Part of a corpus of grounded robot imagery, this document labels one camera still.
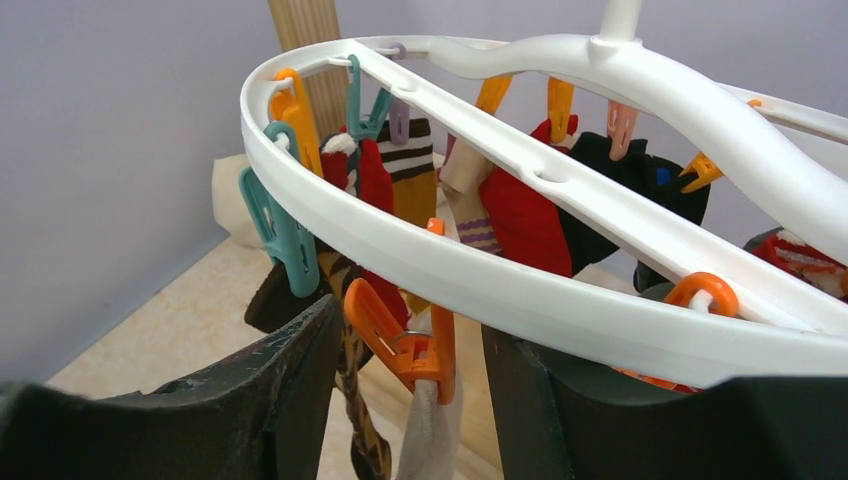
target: purple clothespin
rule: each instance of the purple clothespin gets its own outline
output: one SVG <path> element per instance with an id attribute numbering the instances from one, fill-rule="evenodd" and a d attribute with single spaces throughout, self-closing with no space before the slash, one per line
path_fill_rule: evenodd
<path id="1" fill-rule="evenodd" d="M 402 43 L 393 43 L 389 48 L 400 50 L 397 55 L 390 55 L 389 58 L 406 58 L 406 47 Z M 389 134 L 395 145 L 404 145 L 409 141 L 409 105 L 397 98 L 392 99 L 392 106 L 389 107 Z"/>

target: pink clothespin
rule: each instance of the pink clothespin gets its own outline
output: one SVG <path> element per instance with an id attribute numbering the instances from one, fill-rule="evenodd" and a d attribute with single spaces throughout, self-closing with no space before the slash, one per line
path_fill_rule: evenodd
<path id="1" fill-rule="evenodd" d="M 397 48 L 397 55 L 391 55 L 393 60 L 406 58 L 406 47 L 402 43 L 393 43 L 389 48 Z M 405 145 L 409 141 L 409 105 L 397 98 L 392 99 L 389 107 L 389 135 L 395 145 Z"/>
<path id="2" fill-rule="evenodd" d="M 635 108 L 609 101 L 607 110 L 607 136 L 612 139 L 610 160 L 617 162 L 627 155 L 630 148 L 630 136 L 636 126 L 639 111 Z"/>

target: white cloth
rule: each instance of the white cloth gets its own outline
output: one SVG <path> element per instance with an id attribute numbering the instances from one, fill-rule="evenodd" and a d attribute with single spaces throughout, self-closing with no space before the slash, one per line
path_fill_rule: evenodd
<path id="1" fill-rule="evenodd" d="M 429 310 L 409 321 L 412 330 L 431 331 Z M 436 382 L 418 380 L 400 452 L 396 480 L 453 478 L 462 421 L 462 378 L 456 374 L 456 393 L 439 405 Z"/>
<path id="2" fill-rule="evenodd" d="M 215 160 L 212 169 L 212 211 L 215 221 L 229 232 L 236 243 L 264 249 L 265 245 L 259 239 L 239 188 L 239 176 L 249 166 L 244 154 Z"/>

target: teal clothespin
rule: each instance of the teal clothespin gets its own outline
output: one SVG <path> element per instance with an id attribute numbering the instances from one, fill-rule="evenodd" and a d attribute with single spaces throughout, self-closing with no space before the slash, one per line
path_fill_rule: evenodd
<path id="1" fill-rule="evenodd" d="M 383 123 L 392 107 L 393 97 L 388 90 L 381 88 L 368 119 L 361 120 L 362 67 L 356 55 L 348 55 L 347 59 L 350 60 L 351 71 L 351 81 L 347 92 L 347 130 L 357 142 L 365 138 L 374 140 L 383 128 Z"/>
<path id="2" fill-rule="evenodd" d="M 265 129 L 265 135 L 271 141 L 275 141 L 281 133 L 289 138 L 289 153 L 300 161 L 297 139 L 291 126 L 272 122 Z M 285 265 L 292 294 L 298 298 L 308 297 L 318 288 L 320 281 L 315 238 L 271 197 L 252 168 L 241 172 L 239 187 L 268 255 L 272 261 Z"/>

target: gray wall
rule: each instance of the gray wall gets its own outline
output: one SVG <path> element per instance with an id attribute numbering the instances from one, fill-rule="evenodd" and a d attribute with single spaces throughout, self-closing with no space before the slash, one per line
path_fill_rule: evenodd
<path id="1" fill-rule="evenodd" d="M 263 0 L 0 3 L 0 379 L 45 379 L 213 247 Z"/>
<path id="2" fill-rule="evenodd" d="M 369 6 L 368 15 L 359 13 L 363 4 Z M 605 5 L 603 0 L 337 2 L 343 36 L 406 33 L 497 40 L 591 35 L 600 28 Z M 845 0 L 644 0 L 643 5 L 637 35 L 648 48 L 716 81 L 848 116 Z M 458 79 L 436 67 L 413 70 L 467 101 L 479 92 L 479 81 Z M 537 74 L 516 77 L 498 117 L 531 131 L 545 116 L 544 82 Z M 581 130 L 603 131 L 604 99 L 580 92 L 574 110 Z M 681 164 L 697 153 L 673 129 L 646 115 L 640 116 L 634 135 L 649 140 L 651 153 Z M 705 226 L 742 245 L 774 222 L 725 178 L 714 185 Z M 619 253 L 605 266 L 629 278 L 634 262 Z"/>

